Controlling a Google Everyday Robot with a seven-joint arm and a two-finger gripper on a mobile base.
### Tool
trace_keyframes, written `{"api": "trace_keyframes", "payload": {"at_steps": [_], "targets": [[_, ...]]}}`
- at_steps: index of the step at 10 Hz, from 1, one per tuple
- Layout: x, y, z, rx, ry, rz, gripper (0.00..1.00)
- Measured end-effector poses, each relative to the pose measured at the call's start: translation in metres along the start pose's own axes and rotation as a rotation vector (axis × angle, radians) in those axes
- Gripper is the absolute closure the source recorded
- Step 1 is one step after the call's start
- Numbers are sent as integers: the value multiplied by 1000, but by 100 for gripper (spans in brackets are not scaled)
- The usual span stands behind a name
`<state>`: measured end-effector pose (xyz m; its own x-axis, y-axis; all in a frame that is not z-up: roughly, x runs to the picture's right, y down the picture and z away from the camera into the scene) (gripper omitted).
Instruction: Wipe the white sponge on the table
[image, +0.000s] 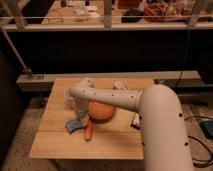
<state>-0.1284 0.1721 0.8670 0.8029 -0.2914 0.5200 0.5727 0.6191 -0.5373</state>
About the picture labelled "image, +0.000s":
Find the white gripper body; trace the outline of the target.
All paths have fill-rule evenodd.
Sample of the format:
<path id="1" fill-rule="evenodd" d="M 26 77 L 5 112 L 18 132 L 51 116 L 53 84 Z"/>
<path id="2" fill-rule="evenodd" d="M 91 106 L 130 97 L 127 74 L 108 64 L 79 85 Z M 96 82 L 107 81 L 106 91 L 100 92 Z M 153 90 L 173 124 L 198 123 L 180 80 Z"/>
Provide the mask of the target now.
<path id="1" fill-rule="evenodd" d="M 76 114 L 75 119 L 70 119 L 71 123 L 87 124 L 89 121 L 89 101 L 82 98 L 70 97 L 68 101 L 71 104 L 71 108 Z"/>

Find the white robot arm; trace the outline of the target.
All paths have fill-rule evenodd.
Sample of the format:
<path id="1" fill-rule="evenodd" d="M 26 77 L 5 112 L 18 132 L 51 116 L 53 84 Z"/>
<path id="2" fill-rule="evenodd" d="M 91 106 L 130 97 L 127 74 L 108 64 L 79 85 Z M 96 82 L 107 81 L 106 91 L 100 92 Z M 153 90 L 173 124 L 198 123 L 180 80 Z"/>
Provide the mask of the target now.
<path id="1" fill-rule="evenodd" d="M 145 171 L 194 171 L 180 100 L 162 84 L 144 90 L 113 90 L 92 87 L 89 78 L 70 88 L 79 115 L 89 101 L 112 105 L 142 117 L 142 146 Z"/>

